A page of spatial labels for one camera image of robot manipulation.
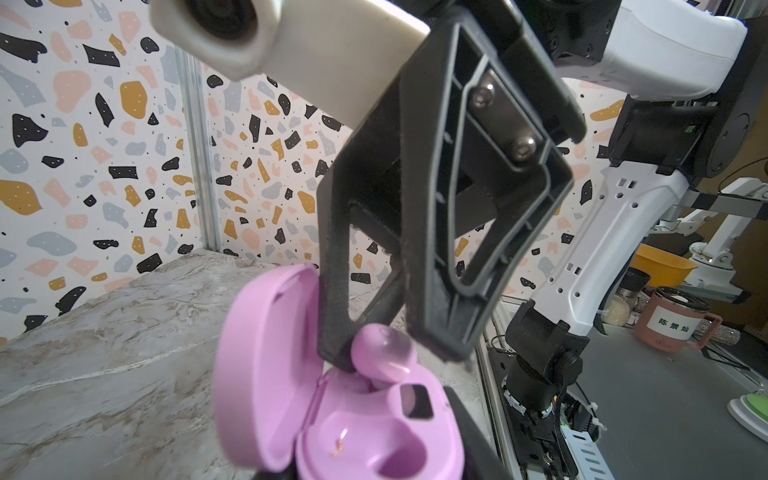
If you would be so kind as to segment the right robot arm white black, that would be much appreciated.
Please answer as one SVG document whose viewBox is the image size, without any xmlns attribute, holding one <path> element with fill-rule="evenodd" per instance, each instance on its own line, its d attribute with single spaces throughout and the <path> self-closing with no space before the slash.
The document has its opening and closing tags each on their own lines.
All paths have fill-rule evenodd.
<svg viewBox="0 0 768 480">
<path fill-rule="evenodd" d="M 465 359 L 573 183 L 586 124 L 565 79 L 626 93 L 593 207 L 512 320 L 513 397 L 542 411 L 580 374 L 597 309 L 642 238 L 741 146 L 767 88 L 767 20 L 680 1 L 398 1 L 431 31 L 317 192 L 318 352 L 353 369 L 369 324 Z"/>
</svg>

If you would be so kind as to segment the pink earbud case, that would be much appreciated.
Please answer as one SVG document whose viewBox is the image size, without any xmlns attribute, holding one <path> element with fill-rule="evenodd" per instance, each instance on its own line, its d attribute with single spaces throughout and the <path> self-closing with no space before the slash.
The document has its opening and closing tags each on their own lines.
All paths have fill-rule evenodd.
<svg viewBox="0 0 768 480">
<path fill-rule="evenodd" d="M 232 303 L 213 373 L 217 434 L 236 466 L 302 479 L 458 479 L 464 449 L 439 380 L 419 360 L 384 385 L 326 367 L 319 278 L 283 266 Z"/>
</svg>

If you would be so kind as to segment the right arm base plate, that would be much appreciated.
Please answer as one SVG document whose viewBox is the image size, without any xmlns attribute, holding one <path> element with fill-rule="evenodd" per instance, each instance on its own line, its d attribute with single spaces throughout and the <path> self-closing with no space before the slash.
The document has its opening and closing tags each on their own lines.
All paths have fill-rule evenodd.
<svg viewBox="0 0 768 480">
<path fill-rule="evenodd" d="M 510 321 L 505 340 L 515 352 L 505 386 L 513 400 L 510 434 L 518 463 L 550 479 L 576 478 L 560 413 L 563 395 L 583 371 L 581 353 L 589 339 L 562 320 L 547 319 L 528 300 Z"/>
</svg>

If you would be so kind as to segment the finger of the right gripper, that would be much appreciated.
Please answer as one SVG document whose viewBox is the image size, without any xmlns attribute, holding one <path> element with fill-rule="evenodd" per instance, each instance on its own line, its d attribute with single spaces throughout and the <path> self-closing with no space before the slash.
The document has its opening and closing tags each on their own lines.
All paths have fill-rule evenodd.
<svg viewBox="0 0 768 480">
<path fill-rule="evenodd" d="M 351 347 L 371 324 L 390 325 L 404 305 L 399 173 L 400 114 L 378 107 L 350 136 L 317 190 L 320 240 L 320 356 L 340 369 L 353 366 Z M 383 280 L 367 273 L 371 297 L 354 306 L 353 288 L 365 275 L 356 255 L 376 245 L 391 262 Z"/>
<path fill-rule="evenodd" d="M 572 177 L 475 21 L 435 25 L 399 93 L 407 328 L 460 362 Z"/>
</svg>

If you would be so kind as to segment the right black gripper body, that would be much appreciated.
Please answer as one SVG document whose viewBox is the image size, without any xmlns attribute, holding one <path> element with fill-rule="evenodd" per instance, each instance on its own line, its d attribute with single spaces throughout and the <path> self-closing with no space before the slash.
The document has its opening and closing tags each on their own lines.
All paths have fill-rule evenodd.
<svg viewBox="0 0 768 480">
<path fill-rule="evenodd" d="M 578 143 L 586 122 L 578 103 L 555 89 L 543 57 L 555 66 L 599 63 L 621 3 L 619 1 L 396 1 L 408 14 L 435 24 L 454 7 L 467 9 L 482 27 L 509 74 L 516 78 L 554 143 Z"/>
</svg>

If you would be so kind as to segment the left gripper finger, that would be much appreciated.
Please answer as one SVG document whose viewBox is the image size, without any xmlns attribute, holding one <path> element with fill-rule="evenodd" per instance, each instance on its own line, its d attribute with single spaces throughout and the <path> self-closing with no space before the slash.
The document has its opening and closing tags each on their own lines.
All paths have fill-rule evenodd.
<svg viewBox="0 0 768 480">
<path fill-rule="evenodd" d="M 494 449 L 485 440 L 459 396 L 450 387 L 443 388 L 453 410 L 464 449 L 462 480 L 512 480 Z"/>
</svg>

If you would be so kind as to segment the pink earbud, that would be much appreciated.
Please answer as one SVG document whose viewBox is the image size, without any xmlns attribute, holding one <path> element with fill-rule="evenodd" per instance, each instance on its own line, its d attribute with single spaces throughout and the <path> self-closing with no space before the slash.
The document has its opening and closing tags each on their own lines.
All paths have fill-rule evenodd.
<svg viewBox="0 0 768 480">
<path fill-rule="evenodd" d="M 368 324 L 360 329 L 350 353 L 353 366 L 360 375 L 384 385 L 404 382 L 418 360 L 410 338 L 382 324 Z"/>
</svg>

